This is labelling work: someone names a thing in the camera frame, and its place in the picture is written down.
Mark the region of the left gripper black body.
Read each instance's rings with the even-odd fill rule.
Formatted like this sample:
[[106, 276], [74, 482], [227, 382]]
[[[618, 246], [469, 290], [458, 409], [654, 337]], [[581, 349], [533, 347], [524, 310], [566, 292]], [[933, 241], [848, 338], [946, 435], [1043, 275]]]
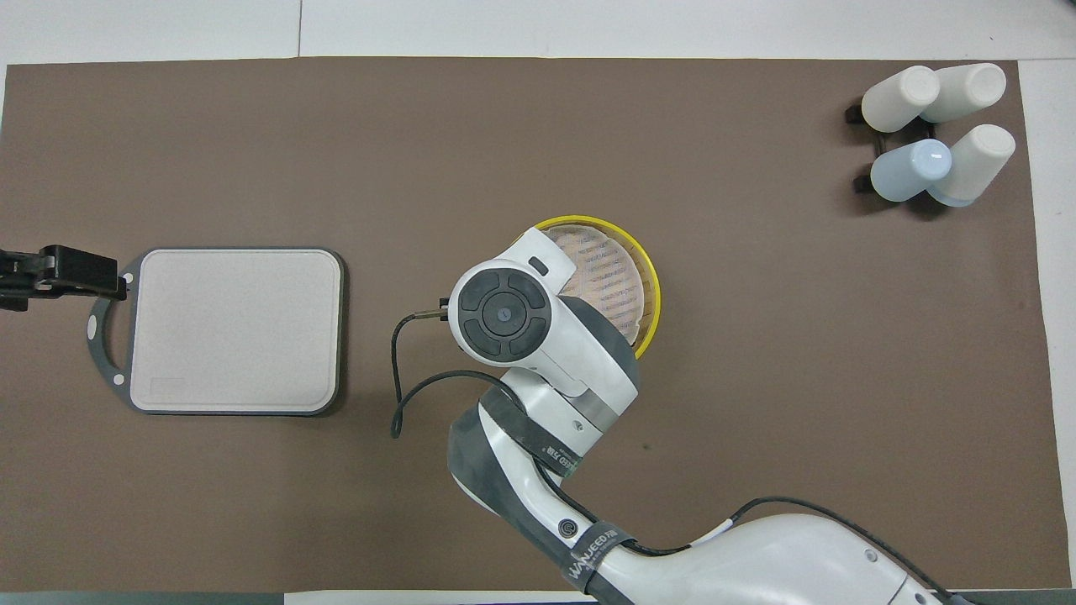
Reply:
[[23, 313], [29, 300], [38, 297], [37, 282], [43, 256], [1, 251], [1, 309]]

